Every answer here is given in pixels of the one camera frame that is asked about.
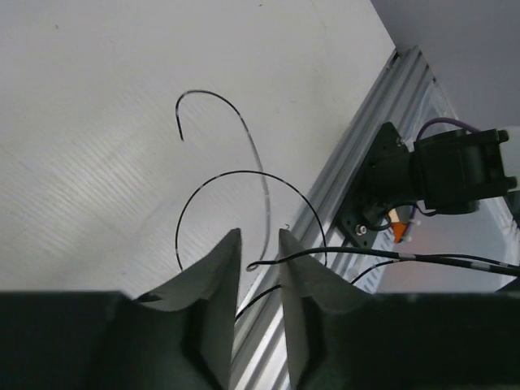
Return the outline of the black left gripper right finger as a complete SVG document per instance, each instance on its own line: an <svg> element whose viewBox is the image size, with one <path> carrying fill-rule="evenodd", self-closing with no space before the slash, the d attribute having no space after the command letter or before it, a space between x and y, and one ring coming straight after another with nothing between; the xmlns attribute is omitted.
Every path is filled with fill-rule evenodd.
<svg viewBox="0 0 520 390"><path fill-rule="evenodd" d="M294 389L516 389L519 295L369 294L279 232Z"/></svg>

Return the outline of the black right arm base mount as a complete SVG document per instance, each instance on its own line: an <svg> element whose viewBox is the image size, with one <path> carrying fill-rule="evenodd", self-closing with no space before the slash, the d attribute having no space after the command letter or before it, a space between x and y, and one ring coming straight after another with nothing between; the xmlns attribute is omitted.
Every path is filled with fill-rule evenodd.
<svg viewBox="0 0 520 390"><path fill-rule="evenodd" d="M383 123L347 190L336 214L336 226L355 247L372 246L388 225L388 213L416 200L411 173L412 153L395 126Z"/></svg>

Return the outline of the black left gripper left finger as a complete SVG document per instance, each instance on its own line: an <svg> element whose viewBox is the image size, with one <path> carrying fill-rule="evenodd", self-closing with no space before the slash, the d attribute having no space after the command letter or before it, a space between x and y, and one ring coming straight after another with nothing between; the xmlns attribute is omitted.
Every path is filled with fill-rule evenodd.
<svg viewBox="0 0 520 390"><path fill-rule="evenodd" d="M116 291L3 292L4 389L226 389L241 231L131 298Z"/></svg>

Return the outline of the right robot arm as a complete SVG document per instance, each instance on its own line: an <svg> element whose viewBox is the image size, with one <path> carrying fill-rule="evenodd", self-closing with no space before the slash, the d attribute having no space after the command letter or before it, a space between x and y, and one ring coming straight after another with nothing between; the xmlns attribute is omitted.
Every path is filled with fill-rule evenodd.
<svg viewBox="0 0 520 390"><path fill-rule="evenodd" d="M412 151L392 153L384 146L368 162L362 184L384 206L421 201L437 214L470 214L480 200L517 188L518 174L505 163L512 141L505 129L457 129L418 140Z"/></svg>

